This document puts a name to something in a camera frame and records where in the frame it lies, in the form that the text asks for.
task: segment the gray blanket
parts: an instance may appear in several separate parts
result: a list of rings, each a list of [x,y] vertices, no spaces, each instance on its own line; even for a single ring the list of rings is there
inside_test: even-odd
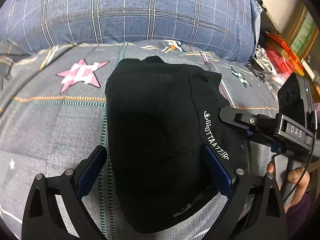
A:
[[[96,145],[108,148],[104,89],[123,58],[142,60],[157,55],[167,63],[219,72],[220,92],[231,106],[271,117],[278,109],[263,82],[243,64],[176,41],[69,44],[29,58],[18,46],[1,41],[0,53],[0,215],[19,238],[34,176],[40,172],[58,176],[75,168]],[[257,144],[251,149],[250,171],[263,175],[272,153]],[[218,194],[195,215],[165,231],[140,234],[121,212],[108,161],[83,202],[108,239],[198,240],[216,220],[226,198]],[[76,235],[61,198],[58,203],[68,231]]]

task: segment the human hand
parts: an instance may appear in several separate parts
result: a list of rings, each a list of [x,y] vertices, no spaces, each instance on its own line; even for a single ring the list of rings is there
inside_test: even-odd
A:
[[[273,163],[269,162],[268,166],[267,166],[267,172],[273,173],[274,169],[275,168],[273,166]],[[303,171],[304,171],[304,168],[297,168],[293,171],[290,171],[288,174],[288,181],[292,184],[297,184]],[[293,195],[291,203],[288,203],[284,206],[284,212],[287,212],[290,207],[292,207],[300,202],[300,200],[302,199],[302,197],[308,187],[309,181],[310,181],[310,174],[309,174],[309,172],[306,171],[302,180],[297,185],[297,188],[296,188],[296,191]]]

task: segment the black fabric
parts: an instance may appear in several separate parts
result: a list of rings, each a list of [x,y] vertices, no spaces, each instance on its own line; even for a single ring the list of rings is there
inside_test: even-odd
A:
[[[220,81],[221,74],[167,64],[159,57],[124,59],[108,79],[108,144],[116,194],[136,231],[169,228],[217,194],[203,163],[204,144],[212,143],[232,169],[246,168],[244,140],[218,119],[228,105],[219,93]]]

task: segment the metal screw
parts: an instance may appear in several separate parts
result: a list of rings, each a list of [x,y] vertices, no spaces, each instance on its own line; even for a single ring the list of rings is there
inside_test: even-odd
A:
[[[268,172],[268,173],[267,173],[267,177],[268,177],[269,179],[273,179],[275,176],[274,176],[271,172]]]
[[[73,173],[73,170],[72,170],[72,169],[68,169],[68,170],[65,171],[65,174],[66,174],[67,176],[72,175],[72,173]]]
[[[42,175],[41,173],[39,173],[39,174],[37,174],[36,179],[37,179],[37,180],[41,180],[42,177],[43,177],[43,175]]]
[[[244,170],[243,169],[236,169],[236,173],[238,175],[243,175],[244,174]]]

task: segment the white star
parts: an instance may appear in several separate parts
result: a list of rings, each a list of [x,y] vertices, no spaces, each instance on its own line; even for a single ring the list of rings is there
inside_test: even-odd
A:
[[[10,170],[14,169],[15,162],[13,161],[13,159],[11,159],[11,162],[9,164],[10,164]]]

